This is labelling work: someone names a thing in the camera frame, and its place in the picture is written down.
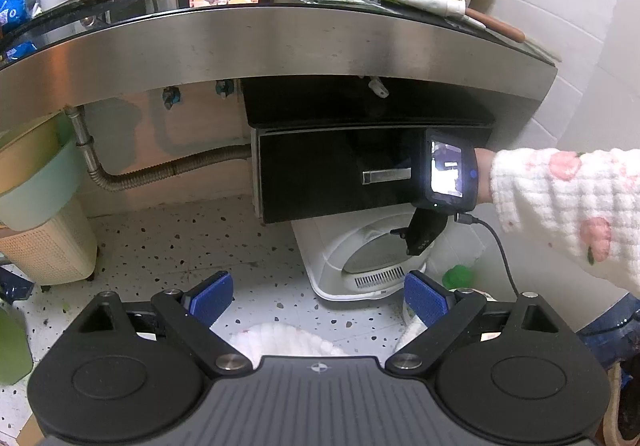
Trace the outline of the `person right hand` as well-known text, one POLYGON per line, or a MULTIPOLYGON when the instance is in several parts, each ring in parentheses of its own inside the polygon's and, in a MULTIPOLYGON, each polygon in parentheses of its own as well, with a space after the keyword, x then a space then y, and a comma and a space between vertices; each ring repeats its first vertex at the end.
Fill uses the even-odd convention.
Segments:
POLYGON ((495 160, 495 152, 484 148, 474 149, 477 172, 478 172, 478 187, 477 187, 477 204, 491 203, 491 187, 490 187, 490 173, 491 166, 495 160))

